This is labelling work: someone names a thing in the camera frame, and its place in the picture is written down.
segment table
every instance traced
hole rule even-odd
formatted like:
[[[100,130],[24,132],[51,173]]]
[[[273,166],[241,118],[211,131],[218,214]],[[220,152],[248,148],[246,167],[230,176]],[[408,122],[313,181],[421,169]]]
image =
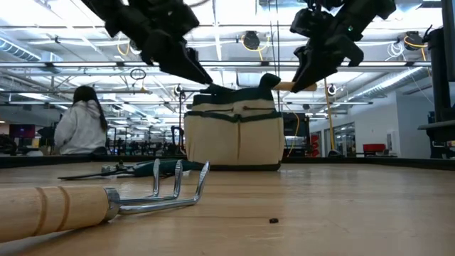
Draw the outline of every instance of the table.
[[[0,188],[93,184],[124,197],[151,194],[152,178],[57,179],[101,165],[2,169]],[[0,255],[455,255],[452,171],[284,164],[280,172],[212,171],[207,178],[196,206],[8,242]],[[181,198],[197,180],[197,171],[183,177]],[[173,178],[161,181],[162,194],[172,189]]]

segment monitor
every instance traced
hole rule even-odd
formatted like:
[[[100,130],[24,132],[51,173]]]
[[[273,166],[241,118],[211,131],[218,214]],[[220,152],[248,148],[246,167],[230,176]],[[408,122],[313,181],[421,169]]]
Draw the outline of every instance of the monitor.
[[[13,138],[35,138],[34,124],[10,124],[9,136]]]

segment wall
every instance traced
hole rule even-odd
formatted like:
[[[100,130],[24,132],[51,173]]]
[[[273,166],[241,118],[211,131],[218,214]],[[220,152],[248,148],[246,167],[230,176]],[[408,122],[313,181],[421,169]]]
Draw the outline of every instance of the wall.
[[[429,111],[434,111],[434,106],[423,96],[400,95],[397,97],[402,157],[417,159],[428,159],[430,157],[427,133],[417,129],[420,125],[428,124]]]
[[[394,153],[400,156],[400,139],[398,133],[397,96],[391,92],[386,98],[372,100],[372,105],[358,105],[349,109],[347,115],[333,117],[333,126],[354,122],[355,147],[358,153],[363,152],[364,144],[386,144],[387,133],[394,131]],[[328,129],[328,120],[312,122],[310,131]]]

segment black robotic claw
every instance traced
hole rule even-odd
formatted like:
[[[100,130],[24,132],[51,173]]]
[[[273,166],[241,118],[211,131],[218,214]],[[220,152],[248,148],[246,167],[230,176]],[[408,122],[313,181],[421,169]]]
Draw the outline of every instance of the black robotic claw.
[[[386,19],[396,10],[394,0],[305,0],[307,9],[300,10],[290,31],[309,38],[306,46],[297,48],[299,68],[294,76],[292,92],[299,92],[315,82],[332,75],[345,58],[349,66],[363,61],[363,51],[354,43],[362,32],[379,16]],[[342,6],[335,16],[321,11]]]
[[[185,34],[199,26],[191,8],[183,0],[82,0],[106,22],[111,37],[120,31],[142,50],[142,60],[172,75],[210,84],[212,78],[198,61],[197,51],[186,47]]]

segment tool bag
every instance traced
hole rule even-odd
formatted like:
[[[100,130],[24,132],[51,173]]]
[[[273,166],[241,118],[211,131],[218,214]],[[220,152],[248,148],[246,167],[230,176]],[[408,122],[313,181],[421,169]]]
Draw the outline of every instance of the tool bag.
[[[188,160],[210,161],[221,170],[277,170],[284,149],[283,119],[270,88],[211,85],[205,92],[210,95],[196,95],[185,114]]]

